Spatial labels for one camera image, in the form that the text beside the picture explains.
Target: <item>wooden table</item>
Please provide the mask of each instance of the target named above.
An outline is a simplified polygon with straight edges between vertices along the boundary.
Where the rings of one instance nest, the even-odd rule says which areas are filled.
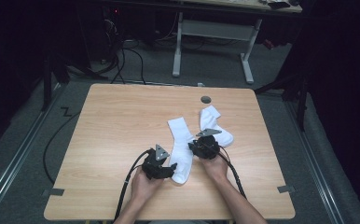
[[[44,213],[49,220],[113,219],[123,181],[145,150],[160,144],[169,153],[169,119],[183,117],[198,133],[199,112],[209,96],[220,113],[218,124],[232,133],[227,152],[246,196],[264,218],[292,218],[284,178],[252,90],[95,84],[90,88],[55,182],[62,196],[51,195]],[[230,169],[228,177],[234,186]],[[129,200],[131,185],[124,204]],[[194,157],[183,186],[166,179],[139,219],[232,219],[226,204]]]

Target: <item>human hand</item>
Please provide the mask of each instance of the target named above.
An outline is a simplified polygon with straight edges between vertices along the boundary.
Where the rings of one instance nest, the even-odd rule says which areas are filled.
[[[228,165],[219,155],[211,160],[200,158],[207,175],[214,181],[219,182],[227,180]]]
[[[132,180],[132,200],[147,202],[162,184],[163,179],[148,179],[141,167],[138,167]]]

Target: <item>desk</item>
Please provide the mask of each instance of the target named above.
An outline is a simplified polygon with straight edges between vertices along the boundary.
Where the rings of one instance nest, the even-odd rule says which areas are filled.
[[[45,218],[113,219],[136,158],[156,144],[172,152],[167,121],[183,117],[192,133],[200,131],[199,112],[208,106],[202,96],[211,97],[210,105],[221,113],[218,124],[234,136],[227,152],[250,203],[264,218],[292,218],[295,210],[288,192],[277,189],[285,185],[284,178],[252,90],[107,84],[90,88],[54,185],[64,193],[49,197]],[[228,177],[236,186],[230,170]],[[128,189],[124,203],[130,195]],[[186,184],[179,187],[166,179],[138,219],[232,216],[194,157]]]
[[[245,7],[260,10],[272,10],[269,6],[259,3],[258,0],[184,0],[184,2],[219,5],[225,7]],[[300,6],[285,7],[276,9],[275,11],[300,13],[302,8]],[[245,48],[244,53],[241,54],[241,62],[246,82],[253,84],[254,79],[248,59],[256,41],[256,36],[258,35],[261,22],[262,20],[258,19],[256,20],[256,24],[254,26],[244,26],[208,21],[183,20],[183,13],[180,13],[177,25],[176,51],[174,53],[173,60],[173,76],[180,76],[182,35],[199,35],[247,41],[248,45]]]
[[[100,4],[111,7],[129,7],[129,8],[145,8],[152,10],[165,10],[165,11],[175,11],[179,13],[200,13],[205,15],[224,15],[224,16],[247,16],[252,17],[257,20],[280,20],[282,22],[287,21],[307,21],[308,17],[305,15],[301,15],[302,8],[301,7],[290,7],[290,8],[281,8],[279,10],[271,10],[270,7],[264,6],[257,2],[258,0],[248,0],[242,3],[240,0],[236,2],[229,2],[227,0],[184,0],[184,1],[155,1],[155,0],[86,0],[83,2]],[[67,2],[71,3],[79,3],[79,1],[75,0],[67,0]],[[257,35],[257,30],[255,27],[252,27],[252,36]],[[247,51],[251,52],[251,47],[254,45],[254,41],[249,43],[249,47]],[[242,65],[244,71],[250,69],[248,65],[248,55],[249,53],[245,53],[242,56]],[[174,57],[180,58],[178,55],[180,54],[179,44],[176,46],[176,51]],[[173,76],[178,77],[180,75],[180,59],[177,60],[178,63],[173,63]],[[84,73],[91,77],[96,77],[96,74],[93,74],[88,69],[79,68]],[[45,102],[43,108],[46,108],[51,101],[51,92],[50,92],[50,75],[51,68],[47,66],[45,72],[45,83],[47,87],[45,87]]]

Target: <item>gray carpet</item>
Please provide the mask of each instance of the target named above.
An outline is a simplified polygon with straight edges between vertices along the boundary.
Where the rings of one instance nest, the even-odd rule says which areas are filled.
[[[235,51],[240,48],[238,45],[240,43],[232,45]],[[193,44],[185,47],[196,48],[199,46]],[[228,51],[215,52],[217,48],[217,45],[204,45],[198,50],[184,49],[182,74],[179,78],[172,78],[173,46],[152,48],[140,44],[133,50],[139,52],[143,57],[146,82],[192,86],[201,82],[207,87],[255,89],[275,79],[291,46],[272,50],[259,45],[254,47],[250,57],[251,68],[255,75],[253,86],[245,82],[238,54]],[[124,52],[126,61],[121,73],[122,77],[127,80],[141,80],[140,59],[129,50]],[[99,69],[102,66],[95,63],[93,67]],[[117,68],[106,75],[113,77],[116,72]],[[63,107],[68,107],[68,114],[71,115],[80,111],[89,86],[93,82],[97,81],[72,76],[72,81],[64,88],[37,134],[32,144],[32,150],[0,203],[0,223],[51,223],[43,217],[48,198],[41,196],[41,193],[44,189],[51,187],[43,169],[43,153],[53,134],[69,119],[64,116]],[[290,195],[297,214],[290,220],[269,220],[269,223],[331,223],[311,171],[305,162],[297,129],[278,92],[271,91],[270,94],[259,95],[257,98],[284,179],[287,185],[294,186],[296,189]],[[0,175],[5,171],[24,136],[40,113],[42,99],[42,85],[40,85],[28,103],[13,118],[10,127],[2,137],[0,141]],[[345,223],[360,223],[360,203],[325,138],[324,130],[313,111],[312,101],[309,100],[308,104],[309,109],[305,120],[306,133],[311,141],[316,159],[320,162],[328,183],[338,200]],[[76,118],[65,125],[49,145],[47,165],[53,178],[59,171],[75,125]]]

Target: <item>forearm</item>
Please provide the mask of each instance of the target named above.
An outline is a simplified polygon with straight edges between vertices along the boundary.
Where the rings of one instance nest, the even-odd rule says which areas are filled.
[[[267,223],[259,212],[225,178],[215,180],[215,185],[227,203],[236,223]]]
[[[119,217],[114,222],[115,224],[131,224],[133,223],[145,203],[142,200],[130,199],[125,207],[122,209]]]

